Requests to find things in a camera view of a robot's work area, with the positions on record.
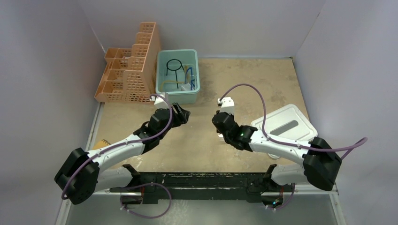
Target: white wall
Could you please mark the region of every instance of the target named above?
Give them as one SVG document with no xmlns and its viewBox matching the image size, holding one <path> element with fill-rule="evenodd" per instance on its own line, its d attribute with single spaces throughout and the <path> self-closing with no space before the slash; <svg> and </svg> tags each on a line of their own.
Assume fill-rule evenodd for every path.
<svg viewBox="0 0 398 225">
<path fill-rule="evenodd" d="M 131 47 L 158 22 L 163 49 L 200 57 L 294 56 L 325 0 L 80 0 L 104 48 Z"/>
<path fill-rule="evenodd" d="M 348 224 L 397 224 L 398 1 L 327 0 L 295 67 L 311 122 L 333 147 L 369 141 L 337 186 Z"/>
<path fill-rule="evenodd" d="M 0 224 L 54 224 L 54 176 L 85 146 L 104 53 L 76 0 L 0 2 Z"/>
</svg>

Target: dish rack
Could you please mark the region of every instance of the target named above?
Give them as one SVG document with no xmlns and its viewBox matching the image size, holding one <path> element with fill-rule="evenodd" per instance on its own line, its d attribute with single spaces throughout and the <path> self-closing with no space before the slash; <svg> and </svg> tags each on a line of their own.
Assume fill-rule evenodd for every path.
<svg viewBox="0 0 398 225">
<path fill-rule="evenodd" d="M 151 103 L 161 50 L 156 23 L 142 22 L 132 48 L 108 48 L 107 66 L 95 93 L 98 102 Z"/>
</svg>

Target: black ring stand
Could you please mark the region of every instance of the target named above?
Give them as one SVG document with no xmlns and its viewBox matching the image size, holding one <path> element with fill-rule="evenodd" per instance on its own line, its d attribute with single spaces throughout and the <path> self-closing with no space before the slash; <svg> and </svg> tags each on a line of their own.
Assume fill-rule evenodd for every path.
<svg viewBox="0 0 398 225">
<path fill-rule="evenodd" d="M 170 69 L 169 67 L 168 67 L 168 63 L 169 62 L 171 62 L 171 61 L 178 61 L 179 63 L 180 63 L 180 67 L 179 68 L 177 68 L 177 69 Z M 166 63 L 166 76 L 168 75 L 168 71 L 170 70 L 170 71 L 174 71 L 175 73 L 176 73 L 176 82 L 178 82 L 178 79 L 177 79 L 177 70 L 179 70 L 179 69 L 183 69 L 183 71 L 184 71 L 184 68 L 183 68 L 183 64 L 182 64 L 182 62 L 180 61 L 180 60 L 178 60 L 178 59 L 172 59 L 172 60 L 169 60 L 169 61 L 167 61 L 167 63 Z"/>
</svg>

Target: teal plastic bin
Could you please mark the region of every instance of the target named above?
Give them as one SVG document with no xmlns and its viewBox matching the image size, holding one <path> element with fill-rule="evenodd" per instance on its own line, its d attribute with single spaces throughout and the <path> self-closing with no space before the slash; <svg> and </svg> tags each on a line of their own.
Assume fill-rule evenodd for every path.
<svg viewBox="0 0 398 225">
<path fill-rule="evenodd" d="M 167 92 L 170 103 L 193 104 L 196 102 L 199 91 L 198 53 L 196 50 L 165 50 L 158 53 L 156 93 Z"/>
</svg>

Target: wooden surface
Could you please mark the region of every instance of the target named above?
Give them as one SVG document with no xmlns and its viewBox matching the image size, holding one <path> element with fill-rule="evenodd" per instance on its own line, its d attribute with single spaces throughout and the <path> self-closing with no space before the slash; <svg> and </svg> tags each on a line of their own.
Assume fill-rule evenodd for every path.
<svg viewBox="0 0 398 225">
<path fill-rule="evenodd" d="M 171 129 L 153 150 L 118 164 L 131 164 L 138 171 L 167 172 L 264 172 L 270 164 L 291 164 L 273 160 L 265 153 L 240 151 L 221 142 L 211 122 L 219 109 L 217 98 L 238 83 L 254 85 L 263 94 L 268 113 L 295 104 L 307 116 L 296 72 L 290 59 L 239 60 L 200 59 L 200 92 L 187 124 Z M 250 123 L 263 115 L 257 93 L 249 87 L 234 89 L 235 121 Z M 138 129 L 154 113 L 153 105 L 105 103 L 96 142 L 115 143 Z"/>
</svg>

